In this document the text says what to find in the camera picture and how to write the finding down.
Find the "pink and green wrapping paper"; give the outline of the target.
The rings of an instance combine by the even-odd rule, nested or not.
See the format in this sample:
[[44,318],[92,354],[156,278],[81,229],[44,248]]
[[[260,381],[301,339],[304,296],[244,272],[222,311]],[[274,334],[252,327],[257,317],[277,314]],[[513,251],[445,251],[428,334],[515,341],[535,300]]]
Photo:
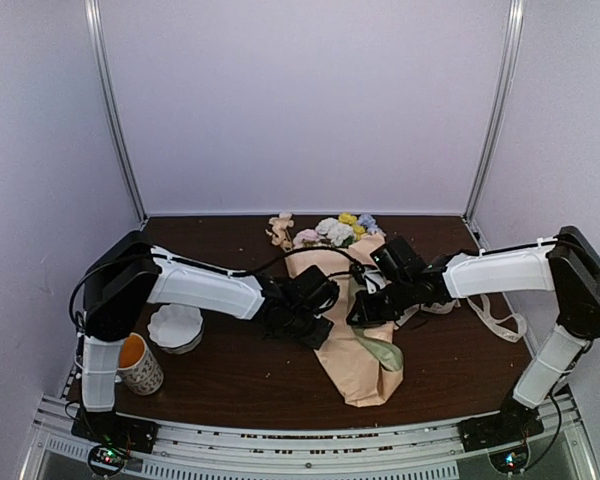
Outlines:
[[315,352],[323,369],[347,405],[362,408],[386,403],[403,380],[402,351],[393,344],[394,324],[356,330],[346,322],[357,283],[346,274],[350,262],[331,250],[310,249],[286,259],[294,278],[310,266],[336,275],[339,298],[325,317],[334,323],[328,339]]

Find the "blue flower stem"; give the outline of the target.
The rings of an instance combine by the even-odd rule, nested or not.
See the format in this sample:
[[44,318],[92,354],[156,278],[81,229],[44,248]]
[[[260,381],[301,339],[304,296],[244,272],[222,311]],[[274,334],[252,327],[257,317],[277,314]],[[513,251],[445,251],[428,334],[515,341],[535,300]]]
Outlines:
[[385,232],[379,227],[376,219],[370,214],[361,214],[357,218],[356,233],[362,235],[381,235]]

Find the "yellow flower stem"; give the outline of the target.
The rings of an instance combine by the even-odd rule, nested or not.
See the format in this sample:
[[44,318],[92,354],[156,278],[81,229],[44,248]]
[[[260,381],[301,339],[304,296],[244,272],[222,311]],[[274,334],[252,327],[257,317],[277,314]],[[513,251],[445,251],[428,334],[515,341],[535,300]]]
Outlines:
[[359,241],[367,233],[366,228],[359,223],[357,216],[343,212],[338,216],[339,233],[337,236],[340,246],[348,246]]

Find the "peach blossom stem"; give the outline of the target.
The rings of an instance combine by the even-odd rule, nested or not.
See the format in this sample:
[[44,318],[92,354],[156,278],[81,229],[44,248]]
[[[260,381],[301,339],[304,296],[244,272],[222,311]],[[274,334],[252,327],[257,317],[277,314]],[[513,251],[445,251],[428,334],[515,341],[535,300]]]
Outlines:
[[293,249],[293,242],[289,235],[289,229],[294,226],[293,215],[289,212],[281,212],[277,216],[268,220],[269,228],[265,233],[270,238],[273,246],[282,249],[284,252]]

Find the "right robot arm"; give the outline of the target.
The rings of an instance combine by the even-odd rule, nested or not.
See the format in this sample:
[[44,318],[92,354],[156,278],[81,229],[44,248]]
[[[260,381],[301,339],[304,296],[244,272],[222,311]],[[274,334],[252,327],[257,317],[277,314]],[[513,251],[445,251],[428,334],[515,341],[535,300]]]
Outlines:
[[559,313],[539,352],[493,419],[499,440],[515,440],[531,413],[600,337],[600,257],[581,231],[565,226],[549,239],[499,250],[461,251],[426,262],[401,236],[370,255],[375,272],[354,270],[366,287],[355,294],[347,322],[367,328],[398,320],[415,305],[481,294],[550,291]]

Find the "white scalloped bowl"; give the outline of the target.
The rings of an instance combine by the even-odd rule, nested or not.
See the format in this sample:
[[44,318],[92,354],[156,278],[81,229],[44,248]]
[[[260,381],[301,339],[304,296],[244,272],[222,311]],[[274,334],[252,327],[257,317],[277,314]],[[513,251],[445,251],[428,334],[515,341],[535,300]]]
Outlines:
[[194,350],[204,333],[201,310],[178,304],[162,305],[150,317],[147,326],[150,340],[161,350],[182,355]]

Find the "patterned mug with orange inside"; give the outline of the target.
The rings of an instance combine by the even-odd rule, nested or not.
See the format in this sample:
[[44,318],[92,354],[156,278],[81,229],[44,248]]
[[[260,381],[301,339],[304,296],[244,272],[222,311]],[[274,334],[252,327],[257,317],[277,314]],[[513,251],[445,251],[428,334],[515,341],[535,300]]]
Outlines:
[[157,393],[164,382],[164,373],[144,338],[131,333],[122,344],[118,359],[118,375],[135,395]]

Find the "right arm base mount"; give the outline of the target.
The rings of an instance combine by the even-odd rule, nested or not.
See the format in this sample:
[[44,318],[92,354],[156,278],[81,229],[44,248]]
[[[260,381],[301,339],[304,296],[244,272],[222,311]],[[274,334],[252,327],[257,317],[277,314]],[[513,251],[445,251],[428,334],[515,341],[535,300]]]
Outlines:
[[544,432],[538,418],[520,420],[501,413],[472,417],[458,424],[465,452],[485,451],[491,466],[501,474],[522,473],[530,464],[528,440]]

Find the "aluminium front rail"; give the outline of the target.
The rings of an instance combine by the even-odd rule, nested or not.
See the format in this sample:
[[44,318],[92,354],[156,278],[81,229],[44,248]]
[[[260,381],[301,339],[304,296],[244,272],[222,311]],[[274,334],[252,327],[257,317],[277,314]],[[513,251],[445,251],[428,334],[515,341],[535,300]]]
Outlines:
[[[516,447],[531,463],[556,432],[551,401],[540,407],[544,432],[526,440],[469,451],[458,424],[468,417],[393,427],[264,430],[155,420],[151,453],[132,459],[111,479],[600,479],[584,422],[570,394],[556,395],[558,437],[530,471],[496,468]],[[30,430],[29,449],[16,479],[106,479],[87,464],[94,442],[71,434],[76,406],[43,396]]]

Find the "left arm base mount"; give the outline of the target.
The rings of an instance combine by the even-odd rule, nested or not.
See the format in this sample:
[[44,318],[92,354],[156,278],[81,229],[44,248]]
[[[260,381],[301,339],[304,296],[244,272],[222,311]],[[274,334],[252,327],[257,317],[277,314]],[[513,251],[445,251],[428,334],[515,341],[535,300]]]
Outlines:
[[158,424],[149,420],[79,410],[71,433],[95,443],[87,453],[87,466],[96,476],[111,478],[140,465],[138,453],[153,452],[158,429]]

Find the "right aluminium frame post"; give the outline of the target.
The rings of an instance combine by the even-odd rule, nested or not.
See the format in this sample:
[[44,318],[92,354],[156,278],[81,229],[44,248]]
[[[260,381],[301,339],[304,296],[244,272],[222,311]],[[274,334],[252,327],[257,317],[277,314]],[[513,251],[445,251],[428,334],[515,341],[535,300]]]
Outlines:
[[486,186],[489,170],[495,156],[499,135],[504,122],[506,105],[519,57],[525,10],[525,1],[511,0],[509,2],[500,66],[498,69],[492,107],[477,170],[463,215],[465,222],[471,226],[476,223],[479,203]]

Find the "aluminium frame post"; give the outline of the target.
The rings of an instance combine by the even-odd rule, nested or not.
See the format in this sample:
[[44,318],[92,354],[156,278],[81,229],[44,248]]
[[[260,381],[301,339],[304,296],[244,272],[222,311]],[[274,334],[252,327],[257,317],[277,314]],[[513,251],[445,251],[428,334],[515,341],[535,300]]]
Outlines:
[[100,2],[98,0],[85,0],[84,7],[87,28],[104,101],[106,123],[110,131],[116,160],[121,170],[123,183],[129,195],[136,221],[140,225],[145,225],[149,217],[141,198],[139,185],[131,165],[129,151],[123,132],[108,61]]
[[500,66],[498,69],[492,107],[477,170],[463,215],[465,222],[471,226],[476,223],[479,203],[486,186],[489,170],[495,156],[499,135],[504,122],[506,105],[519,57],[525,10],[525,1],[511,0],[509,2]]

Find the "left aluminium frame post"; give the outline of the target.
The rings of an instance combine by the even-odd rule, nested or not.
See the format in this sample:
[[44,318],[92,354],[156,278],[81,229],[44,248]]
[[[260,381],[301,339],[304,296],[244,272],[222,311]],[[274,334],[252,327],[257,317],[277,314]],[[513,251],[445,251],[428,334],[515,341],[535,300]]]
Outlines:
[[116,160],[121,170],[123,183],[129,195],[136,221],[140,225],[145,225],[149,217],[141,198],[139,185],[131,165],[129,151],[123,132],[108,61],[100,2],[98,0],[85,0],[84,7],[87,28],[104,101],[106,123],[110,131]]

